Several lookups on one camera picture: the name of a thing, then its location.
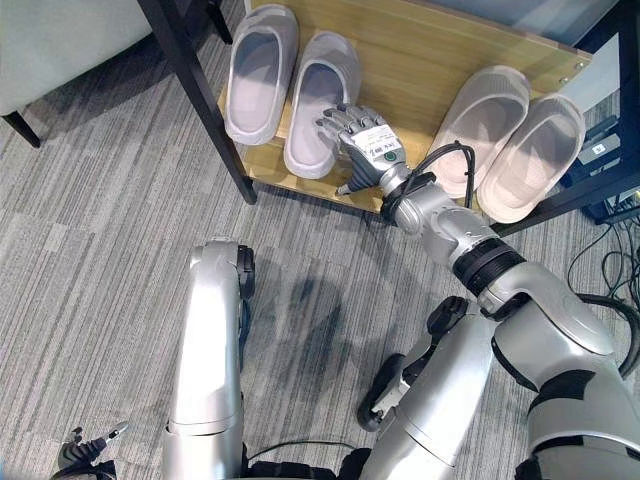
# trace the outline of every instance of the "white slipper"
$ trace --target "white slipper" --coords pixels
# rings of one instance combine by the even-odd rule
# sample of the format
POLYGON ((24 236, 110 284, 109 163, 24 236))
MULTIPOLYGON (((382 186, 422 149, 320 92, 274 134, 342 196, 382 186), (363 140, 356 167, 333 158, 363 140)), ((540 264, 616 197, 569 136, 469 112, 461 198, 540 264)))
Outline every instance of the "white slipper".
POLYGON ((361 80, 358 55, 346 38, 321 32, 309 40, 298 70, 284 149, 285 165, 291 173, 303 178, 322 178, 329 173, 338 146, 319 132, 316 120, 338 103, 354 103, 361 80))
POLYGON ((571 166, 584 141, 584 117, 553 93, 532 103, 529 115, 478 188, 478 203, 501 223, 522 220, 571 166))
MULTIPOLYGON (((455 140, 471 146, 476 156, 476 188, 527 116, 530 94, 526 77, 511 67, 496 65, 476 72, 458 92, 429 153, 455 140)), ((451 197, 464 197, 467 162, 462 152, 442 157, 429 170, 451 197)))
POLYGON ((261 145, 278 129, 298 53, 298 23, 282 5, 253 10, 238 26, 231 52, 225 127, 245 145, 261 145))

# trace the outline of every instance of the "striped carpet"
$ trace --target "striped carpet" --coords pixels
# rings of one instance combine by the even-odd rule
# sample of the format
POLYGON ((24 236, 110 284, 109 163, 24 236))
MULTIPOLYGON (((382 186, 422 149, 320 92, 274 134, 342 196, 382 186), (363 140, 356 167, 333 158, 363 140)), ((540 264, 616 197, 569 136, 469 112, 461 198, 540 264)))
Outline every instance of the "striped carpet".
MULTIPOLYGON (((232 27, 241 2, 223 2, 232 27)), ((219 92, 229 48, 199 55, 219 92)), ((589 122, 617 108, 613 98, 589 122)), ((254 248, 257 291, 242 386, 251 454, 300 438, 371 446, 354 409, 383 359, 406 352, 442 298, 465 292, 415 239, 375 217, 258 186, 245 205, 153 39, 30 105, 44 143, 0 125, 0 462, 46 478, 67 432, 128 420, 109 446, 121 478, 160 478, 191 249, 213 235, 254 248)), ((564 276, 603 229, 574 212, 508 241, 564 276)), ((602 293, 609 236, 576 266, 602 293)), ((610 312, 620 351, 628 332, 610 312)), ((640 384, 628 382, 640 397, 640 384)), ((494 368, 459 479, 512 478, 533 395, 494 368)), ((347 452, 283 448, 265 460, 337 469, 347 452)))

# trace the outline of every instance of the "sofa leg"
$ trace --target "sofa leg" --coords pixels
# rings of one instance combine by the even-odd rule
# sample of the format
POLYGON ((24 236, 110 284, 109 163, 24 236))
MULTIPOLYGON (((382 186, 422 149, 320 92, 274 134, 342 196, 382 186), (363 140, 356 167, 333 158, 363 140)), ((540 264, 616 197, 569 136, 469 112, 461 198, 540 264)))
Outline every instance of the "sofa leg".
POLYGON ((5 122, 7 122, 11 127, 22 135, 27 142, 31 144, 34 148, 40 148, 40 139, 31 130, 31 127, 27 122, 24 121, 24 118, 18 112, 12 112, 9 115, 3 115, 2 118, 5 122))
POLYGON ((221 0, 208 0, 207 14, 213 22, 213 25, 216 27, 218 35, 220 35, 222 41, 228 45, 231 45, 233 43, 233 37, 231 37, 231 32, 229 32, 227 22, 225 22, 224 17, 222 16, 222 10, 220 10, 220 2, 221 0))

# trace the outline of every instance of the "wooden shelf board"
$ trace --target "wooden shelf board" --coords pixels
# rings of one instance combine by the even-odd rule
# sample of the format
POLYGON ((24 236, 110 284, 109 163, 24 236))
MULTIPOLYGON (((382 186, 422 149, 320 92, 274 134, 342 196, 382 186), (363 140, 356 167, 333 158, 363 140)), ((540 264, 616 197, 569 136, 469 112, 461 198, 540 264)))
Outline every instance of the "wooden shelf board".
MULTIPOLYGON (((256 7, 271 0, 253 0, 256 7)), ((300 53, 318 31, 347 37, 358 52, 363 82, 358 104, 376 109, 393 127, 414 167, 426 155, 459 88, 474 72, 502 64, 522 71, 533 96, 558 90, 591 56, 535 35, 469 15, 408 0, 280 0, 296 14, 300 53)), ((219 98, 224 111, 225 92, 219 98)), ((289 173, 282 150, 289 130, 287 99, 276 138, 250 147, 248 174, 264 183, 377 212, 381 194, 371 189, 338 197, 348 172, 339 165, 325 178, 307 180, 289 173)))

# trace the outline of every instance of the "label on robot hand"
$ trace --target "label on robot hand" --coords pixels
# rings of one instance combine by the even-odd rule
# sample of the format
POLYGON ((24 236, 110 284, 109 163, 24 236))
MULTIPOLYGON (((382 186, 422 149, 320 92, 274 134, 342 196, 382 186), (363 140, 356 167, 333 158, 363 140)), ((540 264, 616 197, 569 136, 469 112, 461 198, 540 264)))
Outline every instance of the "label on robot hand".
POLYGON ((402 148, 398 137, 389 125, 379 125, 351 137, 353 143, 362 150, 370 161, 391 150, 402 148))

